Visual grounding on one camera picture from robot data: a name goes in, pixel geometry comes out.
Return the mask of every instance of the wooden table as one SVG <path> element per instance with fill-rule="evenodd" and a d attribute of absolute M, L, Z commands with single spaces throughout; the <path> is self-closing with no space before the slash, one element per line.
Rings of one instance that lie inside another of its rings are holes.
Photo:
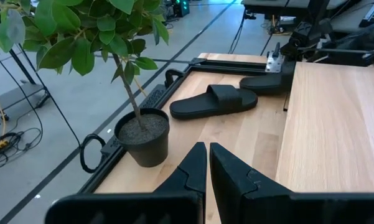
<path fill-rule="evenodd" d="M 201 54 L 200 57 L 241 62 L 267 61 L 266 57 L 251 55 Z M 171 102 L 204 93 L 209 84 L 238 86 L 241 78 L 236 75 L 191 73 L 163 107 L 170 117 L 171 126 L 167 159 L 159 166 L 143 168 L 127 153 L 96 193 L 152 192 L 171 175 L 198 141 L 205 142 L 207 149 L 210 142 L 219 142 L 247 164 L 274 179 L 286 120 L 286 112 L 283 111 L 285 96 L 260 97 L 255 109 L 238 114 L 192 121 L 178 121 L 169 114 Z M 220 223 L 209 167 L 206 214 L 207 223 Z"/>
<path fill-rule="evenodd" d="M 276 181 L 374 192 L 374 68 L 297 63 Z"/>

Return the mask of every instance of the potted plant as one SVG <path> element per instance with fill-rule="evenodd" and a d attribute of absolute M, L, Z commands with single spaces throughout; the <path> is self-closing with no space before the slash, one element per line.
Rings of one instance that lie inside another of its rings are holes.
<path fill-rule="evenodd" d="M 112 82 L 120 77 L 134 111 L 121 118 L 115 136 L 140 166 L 152 167 L 167 157 L 169 118 L 154 108 L 140 109 L 130 84 L 140 69 L 155 70 L 155 62 L 142 57 L 140 36 L 153 34 L 155 43 L 168 44 L 161 0 L 0 0 L 0 50 L 14 44 L 36 53 L 37 68 L 62 73 L 63 66 L 84 76 L 93 70 L 95 52 L 103 60 L 111 54 L 116 64 Z"/>

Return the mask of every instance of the gray floor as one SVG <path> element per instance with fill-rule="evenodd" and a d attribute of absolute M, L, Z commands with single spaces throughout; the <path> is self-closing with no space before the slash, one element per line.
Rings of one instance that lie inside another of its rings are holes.
<path fill-rule="evenodd" d="M 155 46 L 153 37 L 147 36 L 145 37 L 147 49 L 143 55 L 152 58 L 171 59 L 179 53 L 179 56 L 174 59 L 191 60 L 202 52 L 226 54 L 238 30 L 244 9 L 240 4 L 234 3 L 228 6 L 228 3 L 231 3 L 231 0 L 193 1 L 192 4 L 196 4 L 196 6 L 190 7 L 190 14 L 173 23 L 174 28 L 172 29 L 169 46 L 164 43 Z M 226 11 L 208 29 L 205 29 L 224 9 Z M 268 39 L 268 34 L 261 28 L 261 24 L 264 22 L 263 15 L 257 16 L 258 19 L 255 21 L 245 21 L 234 54 L 260 54 Z M 266 51 L 273 49 L 276 42 L 284 44 L 287 40 L 288 37 L 286 36 L 273 37 Z M 30 53 L 28 55 L 34 61 L 35 55 Z M 15 61 L 12 58 L 4 60 L 5 58 L 8 58 L 7 54 L 0 55 L 0 59 L 13 73 L 16 80 L 25 79 Z M 20 58 L 26 64 L 25 58 L 22 56 Z M 164 64 L 157 63 L 159 68 Z M 185 67 L 185 64 L 171 63 L 165 71 L 169 68 L 182 70 Z M 79 139 L 83 139 L 87 134 L 96 130 L 126 101 L 127 96 L 121 81 L 116 80 L 114 83 L 110 83 L 114 71 L 115 65 L 111 60 L 104 63 L 99 57 L 96 58 L 94 71 L 85 77 L 81 77 L 75 72 L 69 75 L 66 73 L 56 75 L 50 70 L 39 71 L 39 75 L 48 86 Z M 145 83 L 154 73 L 155 71 L 143 71 L 138 77 L 139 82 L 141 84 Z M 145 91 L 149 93 L 163 81 L 164 72 L 160 73 L 146 87 Z M 0 94 L 15 87 L 16 84 L 0 65 Z M 133 91 L 137 90 L 134 84 L 132 88 Z M 36 102 L 41 95 L 37 94 L 31 98 L 31 101 Z M 143 99 L 142 94 L 137 97 L 138 102 L 142 102 Z M 11 117 L 7 124 L 7 130 L 14 127 L 16 119 L 29 110 L 30 106 L 26 101 L 7 110 Z M 117 114 L 109 125 L 100 130 L 99 135 L 108 140 L 113 134 L 111 130 L 116 121 L 129 111 L 131 111 L 131 107 L 128 105 Z M 0 168 L 0 220 L 77 147 L 75 138 L 52 101 L 46 102 L 37 112 L 42 119 L 44 128 L 42 142 L 33 150 Z M 16 131 L 32 127 L 39 127 L 33 112 L 19 120 Z M 28 133 L 24 136 L 24 142 L 30 141 L 36 134 L 37 132 L 32 131 Z M 93 167 L 98 164 L 100 159 L 99 148 L 100 146 L 95 142 L 87 147 L 86 161 L 89 166 Z M 89 176 L 90 174 L 82 170 L 79 156 L 77 156 L 48 185 L 37 192 L 37 195 L 33 195 L 34 199 L 27 203 L 9 223 L 43 223 L 45 212 L 52 202 L 77 192 Z"/>

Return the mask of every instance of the black slide sandal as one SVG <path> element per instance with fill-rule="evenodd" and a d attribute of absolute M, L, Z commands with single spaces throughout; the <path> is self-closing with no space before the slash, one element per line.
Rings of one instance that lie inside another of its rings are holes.
<path fill-rule="evenodd" d="M 277 95 L 289 91 L 292 86 L 292 75 L 271 74 L 242 78 L 239 86 L 257 95 Z"/>
<path fill-rule="evenodd" d="M 175 119 L 197 119 L 247 111 L 257 105 L 256 93 L 232 85 L 209 85 L 206 93 L 170 104 Z"/>

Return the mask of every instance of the black plant pot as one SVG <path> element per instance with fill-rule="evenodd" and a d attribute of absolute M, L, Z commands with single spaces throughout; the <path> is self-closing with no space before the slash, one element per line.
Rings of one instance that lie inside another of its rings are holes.
<path fill-rule="evenodd" d="M 130 112 L 122 117 L 115 126 L 115 137 L 120 141 L 120 144 L 131 154 L 136 162 L 142 167 L 154 167 L 162 163 L 168 153 L 168 136 L 169 136 L 169 117 L 168 115 L 158 109 L 142 108 L 140 109 L 141 115 L 156 114 L 167 121 L 167 127 L 163 133 L 155 139 L 144 142 L 142 144 L 126 144 L 119 139 L 119 132 L 121 128 L 131 119 L 135 118 L 134 112 Z"/>

